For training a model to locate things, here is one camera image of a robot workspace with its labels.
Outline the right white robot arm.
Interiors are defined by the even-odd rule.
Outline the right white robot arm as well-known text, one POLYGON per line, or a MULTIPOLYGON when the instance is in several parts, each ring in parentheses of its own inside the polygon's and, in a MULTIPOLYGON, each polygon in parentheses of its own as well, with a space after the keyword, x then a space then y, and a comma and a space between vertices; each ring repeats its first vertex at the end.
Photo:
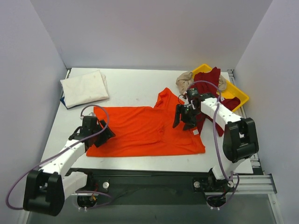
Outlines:
POLYGON ((207 186, 218 190, 224 180, 231 181, 236 168, 256 154, 259 150, 256 125, 253 119, 243 118, 230 111, 210 93, 199 94, 197 88, 190 88, 183 93, 187 104, 176 106, 173 128, 180 122, 183 130, 196 127, 197 116, 210 117, 213 121, 213 136, 218 165, 212 168, 212 176, 207 178, 207 186))

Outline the orange t shirt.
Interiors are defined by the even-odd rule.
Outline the orange t shirt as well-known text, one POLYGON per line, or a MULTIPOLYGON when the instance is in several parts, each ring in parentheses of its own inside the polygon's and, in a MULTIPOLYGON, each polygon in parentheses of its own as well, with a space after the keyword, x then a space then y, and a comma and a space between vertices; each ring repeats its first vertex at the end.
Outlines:
POLYGON ((172 156, 205 153, 199 134, 183 130, 184 123, 173 128, 175 107, 180 102, 169 88, 158 94, 154 107, 95 107, 98 119, 109 117, 115 137, 100 147, 87 150, 89 157, 172 156))

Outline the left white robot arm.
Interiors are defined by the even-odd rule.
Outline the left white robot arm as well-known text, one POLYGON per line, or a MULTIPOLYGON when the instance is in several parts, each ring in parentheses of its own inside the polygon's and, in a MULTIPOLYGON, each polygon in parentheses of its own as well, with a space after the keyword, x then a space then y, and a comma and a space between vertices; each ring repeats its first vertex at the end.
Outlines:
POLYGON ((28 173, 23 209, 57 216, 69 196, 78 190, 91 191, 95 182, 93 175, 70 169, 89 148, 100 147, 113 137, 115 133, 105 120, 84 116, 82 125, 69 136, 57 157, 52 157, 48 164, 28 173))

